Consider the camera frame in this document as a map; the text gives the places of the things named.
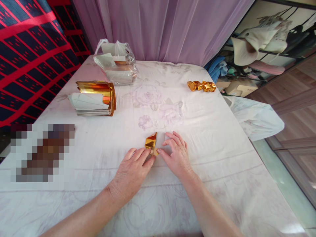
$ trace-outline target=cardboard box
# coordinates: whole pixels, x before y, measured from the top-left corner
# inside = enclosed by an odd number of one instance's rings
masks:
[[[219,91],[222,91],[230,85],[230,81],[226,77],[219,78],[215,85]]]
[[[245,97],[256,89],[258,89],[258,87],[252,80],[238,79],[236,81],[231,81],[229,87],[226,88],[225,91],[228,95]]]

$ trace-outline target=wooden cabinet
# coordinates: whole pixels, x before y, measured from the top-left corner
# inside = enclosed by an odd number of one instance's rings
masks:
[[[272,105],[284,121],[266,140],[316,208],[316,56],[247,98]]]

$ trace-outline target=gold foil paper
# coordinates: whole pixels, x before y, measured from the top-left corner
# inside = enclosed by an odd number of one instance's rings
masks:
[[[146,138],[146,141],[145,141],[145,148],[146,149],[151,149],[151,152],[150,152],[150,155],[155,155],[157,156],[158,155],[158,152],[157,152],[157,148],[155,148],[155,144],[156,144],[156,138],[157,138],[157,132],[154,133],[153,135],[151,135],[150,137],[147,137]]]
[[[203,90],[204,92],[214,92],[216,89],[213,82],[202,81],[202,83],[200,83],[198,81],[188,81],[187,84],[191,91],[195,91],[197,89],[198,91]]]
[[[196,89],[198,91],[200,90],[199,86],[201,85],[201,83],[199,81],[188,81],[187,84],[191,91],[195,91]]]
[[[103,94],[103,103],[111,107],[113,116],[116,110],[116,97],[113,83],[105,81],[77,81],[78,89],[81,93]]]

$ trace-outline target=finger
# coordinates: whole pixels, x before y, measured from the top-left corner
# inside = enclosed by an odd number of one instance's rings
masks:
[[[185,146],[185,141],[183,140],[183,138],[176,132],[176,131],[173,131],[172,132],[177,138],[179,138],[179,140],[181,141],[181,144],[183,146]]]
[[[140,148],[137,151],[135,151],[134,155],[132,156],[131,160],[136,161],[141,156],[145,148]]]
[[[159,155],[162,156],[163,160],[166,162],[166,164],[169,163],[171,157],[168,155],[168,153],[165,152],[164,149],[157,149],[157,152],[159,153]]]
[[[152,156],[148,161],[145,162],[145,164],[143,164],[143,167],[148,169],[148,172],[149,172],[155,160],[156,160],[156,156]]]
[[[173,135],[172,133],[166,132],[166,136],[173,139],[178,146],[182,145],[180,139],[177,136]]]
[[[139,157],[139,162],[143,165],[143,163],[145,162],[147,156],[150,154],[151,152],[151,149],[147,149],[145,151],[143,151],[143,153],[141,154],[141,156]]]
[[[175,141],[173,139],[167,139],[164,141],[164,143],[162,144],[163,146],[165,145],[169,145],[171,147],[172,151],[175,151],[176,147],[178,146],[177,143],[175,143]]]
[[[133,153],[136,151],[137,149],[136,148],[130,148],[129,151],[126,153],[126,155],[124,156],[123,160],[122,161],[127,161],[129,160]]]

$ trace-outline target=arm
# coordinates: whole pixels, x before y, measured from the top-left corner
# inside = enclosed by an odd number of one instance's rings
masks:
[[[98,196],[41,236],[96,236],[141,188],[155,161],[155,156],[152,156],[145,162],[149,153],[150,149],[141,148],[137,151],[136,148],[130,149],[123,158],[114,179]]]
[[[201,179],[194,173],[189,161],[187,143],[176,132],[166,133],[170,139],[162,145],[170,145],[169,156],[163,149],[157,151],[185,188],[197,215],[204,236],[243,237],[240,230],[219,206]]]

